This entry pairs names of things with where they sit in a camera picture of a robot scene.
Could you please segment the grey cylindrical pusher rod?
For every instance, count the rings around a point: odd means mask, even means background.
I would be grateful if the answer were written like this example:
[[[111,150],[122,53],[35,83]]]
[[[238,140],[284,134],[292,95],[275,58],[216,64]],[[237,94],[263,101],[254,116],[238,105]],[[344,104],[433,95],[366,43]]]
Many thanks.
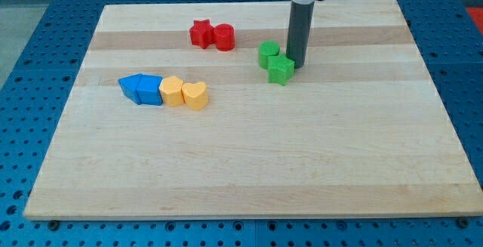
[[[291,2],[286,55],[294,62],[295,69],[301,68],[305,63],[314,4],[315,2],[307,5]]]

